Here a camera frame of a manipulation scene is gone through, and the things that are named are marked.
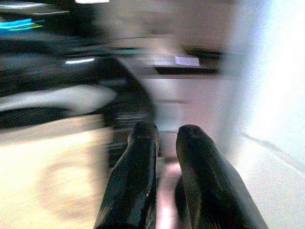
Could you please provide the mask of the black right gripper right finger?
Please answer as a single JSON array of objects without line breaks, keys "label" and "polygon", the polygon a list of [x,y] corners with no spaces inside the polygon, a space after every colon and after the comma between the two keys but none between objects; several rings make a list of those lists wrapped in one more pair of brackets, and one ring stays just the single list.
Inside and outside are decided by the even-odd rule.
[{"label": "black right gripper right finger", "polygon": [[264,229],[241,176],[202,128],[181,126],[176,153],[192,229]]}]

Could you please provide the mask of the black front-load washing machine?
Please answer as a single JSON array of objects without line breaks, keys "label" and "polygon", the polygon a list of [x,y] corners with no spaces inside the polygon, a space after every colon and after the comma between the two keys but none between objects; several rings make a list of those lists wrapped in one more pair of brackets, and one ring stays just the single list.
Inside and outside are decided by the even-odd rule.
[{"label": "black front-load washing machine", "polygon": [[95,115],[125,145],[156,109],[153,69],[108,47],[98,0],[0,0],[0,131]]}]

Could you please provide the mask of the white cabinet with dark slot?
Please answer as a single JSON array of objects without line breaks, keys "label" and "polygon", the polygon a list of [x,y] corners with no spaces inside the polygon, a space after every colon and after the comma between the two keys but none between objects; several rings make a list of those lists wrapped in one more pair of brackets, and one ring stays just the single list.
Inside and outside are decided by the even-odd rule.
[{"label": "white cabinet with dark slot", "polygon": [[104,113],[118,133],[154,122],[162,133],[216,130],[230,60],[239,57],[256,0],[105,0],[97,25],[112,53],[104,73],[117,98]]}]

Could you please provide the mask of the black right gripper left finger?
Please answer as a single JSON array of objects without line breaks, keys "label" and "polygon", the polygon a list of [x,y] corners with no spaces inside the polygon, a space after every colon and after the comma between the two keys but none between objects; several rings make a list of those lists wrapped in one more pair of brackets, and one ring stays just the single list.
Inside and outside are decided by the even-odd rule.
[{"label": "black right gripper left finger", "polygon": [[109,174],[93,229],[155,229],[158,128],[137,122]]}]

